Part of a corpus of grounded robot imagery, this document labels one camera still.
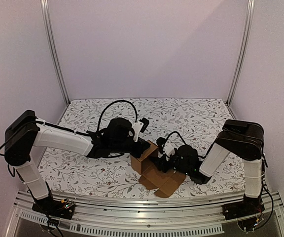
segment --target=brown cardboard box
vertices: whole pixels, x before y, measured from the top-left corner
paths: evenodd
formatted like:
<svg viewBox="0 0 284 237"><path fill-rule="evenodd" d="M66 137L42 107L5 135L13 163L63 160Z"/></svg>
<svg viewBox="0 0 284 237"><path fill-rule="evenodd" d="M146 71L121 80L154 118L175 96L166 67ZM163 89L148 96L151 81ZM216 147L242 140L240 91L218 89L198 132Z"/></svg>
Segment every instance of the brown cardboard box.
<svg viewBox="0 0 284 237"><path fill-rule="evenodd" d="M158 157L158 148L151 141L148 142L151 146L140 158L131 156L131 166L141 175L140 184L143 184L147 190L158 189L154 193L156 196L168 198L183 183L186 175L172 169L166 173L158 171L156 166L149 160L149 157Z"/></svg>

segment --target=white floral fabric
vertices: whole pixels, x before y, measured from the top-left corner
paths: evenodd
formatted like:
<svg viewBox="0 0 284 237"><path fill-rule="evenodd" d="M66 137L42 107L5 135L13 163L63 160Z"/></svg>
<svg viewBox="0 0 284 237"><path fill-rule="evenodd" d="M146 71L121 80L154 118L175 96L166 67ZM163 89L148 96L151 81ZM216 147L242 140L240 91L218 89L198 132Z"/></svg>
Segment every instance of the white floral fabric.
<svg viewBox="0 0 284 237"><path fill-rule="evenodd" d="M85 132L96 131L102 110L115 99L74 100L65 112L60 126ZM231 119L225 104L218 99L127 99L136 106L139 119L150 121L141 134L145 140L156 142L172 131L179 131L186 143L205 155L227 119ZM129 104L111 106L103 115L101 128L115 117L131 122L134 111ZM181 145L173 135L170 142ZM119 158L91 159L78 154L47 148L39 171L55 191L79 195L117 198L157 198L139 184L139 175L130 166L129 155ZM244 166L241 159L230 154L206 185L196 185L189 177L170 198L186 198L222 194L244 189Z"/></svg>

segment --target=white panel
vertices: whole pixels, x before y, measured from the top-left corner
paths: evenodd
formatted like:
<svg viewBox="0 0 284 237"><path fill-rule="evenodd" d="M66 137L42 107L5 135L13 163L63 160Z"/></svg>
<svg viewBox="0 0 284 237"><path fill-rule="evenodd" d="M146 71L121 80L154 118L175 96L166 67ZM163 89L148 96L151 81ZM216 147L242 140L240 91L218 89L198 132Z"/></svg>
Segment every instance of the white panel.
<svg viewBox="0 0 284 237"><path fill-rule="evenodd" d="M26 109L50 122L64 109L40 1L0 1L0 145L6 128ZM19 184L0 157L0 236Z"/></svg>
<svg viewBox="0 0 284 237"><path fill-rule="evenodd" d="M233 110L264 127L266 176L284 202L284 1L256 2Z"/></svg>
<svg viewBox="0 0 284 237"><path fill-rule="evenodd" d="M226 99L247 1L49 1L71 99Z"/></svg>
<svg viewBox="0 0 284 237"><path fill-rule="evenodd" d="M204 159L202 165L200 166L200 173L206 175L207 177L213 176L218 167L222 164L225 158L230 154L230 152L214 143L211 150Z"/></svg>

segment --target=black cable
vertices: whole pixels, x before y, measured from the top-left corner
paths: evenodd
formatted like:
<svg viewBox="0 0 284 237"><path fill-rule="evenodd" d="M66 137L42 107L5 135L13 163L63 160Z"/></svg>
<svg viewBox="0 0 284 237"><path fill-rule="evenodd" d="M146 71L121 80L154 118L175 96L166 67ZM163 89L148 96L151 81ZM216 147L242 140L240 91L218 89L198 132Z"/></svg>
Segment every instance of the black cable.
<svg viewBox="0 0 284 237"><path fill-rule="evenodd" d="M49 222L51 222L51 223L55 226L55 228L58 230L58 232L60 233L61 237L64 237L64 236L63 236L63 233L61 232L61 230L60 230L59 227L58 227L58 224L56 224L56 223L53 221L53 219L52 219L48 214L46 214L46 217L48 218L47 224L48 224L48 231L49 231L49 233L50 233L52 236L54 236L54 237L58 237L58 236L56 236L55 234L53 234L52 231L50 230L50 224L49 224Z"/></svg>
<svg viewBox="0 0 284 237"><path fill-rule="evenodd" d="M163 147L165 146L165 144L166 144L166 142L168 141L169 137L172 136L174 133L176 133L176 134L180 137L180 139L182 140L182 142L183 142L185 145L187 145L187 143L185 142L185 140L182 138L181 134L180 134L179 132L177 132L177 131L174 131L174 132L171 132L170 134L168 134L168 136L166 137L165 142L163 143Z"/></svg>
<svg viewBox="0 0 284 237"><path fill-rule="evenodd" d="M238 136L242 136L242 137L245 137L245 138L248 138L248 139L251 139L251 140L258 140L261 143L261 147L264 147L264 141L262 139L260 139L260 138L247 136L247 135L240 134L238 132L235 132L235 131L232 131L232 130L228 130L228 129L224 129L224 131L232 133L232 134L235 134L235 135L238 135Z"/></svg>
<svg viewBox="0 0 284 237"><path fill-rule="evenodd" d="M134 106L134 104L133 104L132 102L127 101L127 100L116 100L116 101L111 102L109 105L107 105L106 108L104 108L104 110L102 111L102 113L101 113L101 115L100 115L100 117L99 117L99 119L98 119L98 124L97 124L96 133L98 133L98 131L99 131L99 128L100 128L100 125L101 125L101 122L102 122L102 117L103 117L104 113L106 112L106 110L107 110L111 105L116 104L116 103L120 103L120 102L125 102L125 103L128 103L128 104L130 104L130 105L132 106L132 108L134 109L134 113L135 113L135 115L136 115L136 120L135 120L135 122L138 121L138 112L137 112L137 109L136 109L136 107Z"/></svg>
<svg viewBox="0 0 284 237"><path fill-rule="evenodd" d="M109 157L103 157L103 158L117 158L117 157L120 157L120 156L123 156L124 153L120 153L118 155L114 155L114 156L109 156Z"/></svg>
<svg viewBox="0 0 284 237"><path fill-rule="evenodd" d="M274 199L273 199L272 195L270 194L269 190L268 190L267 188L265 188L265 185L263 185L263 189L264 189L265 192L269 195L269 197L270 197L270 199L271 199L271 205L272 205L272 207L271 207L271 212L270 212L270 215L269 215L268 219L265 221L264 224L262 224L261 226L255 228L255 230L258 230L258 229L262 228L264 225L266 225L266 224L269 222L269 220L270 220L270 218L271 218L271 216L272 216L272 214L273 214L273 212L274 212Z"/></svg>
<svg viewBox="0 0 284 237"><path fill-rule="evenodd" d="M16 172L15 172L15 168L13 167L13 172L10 171L10 165L7 164L7 169L8 169L8 172L10 173L10 175L15 178L15 175L16 175Z"/></svg>

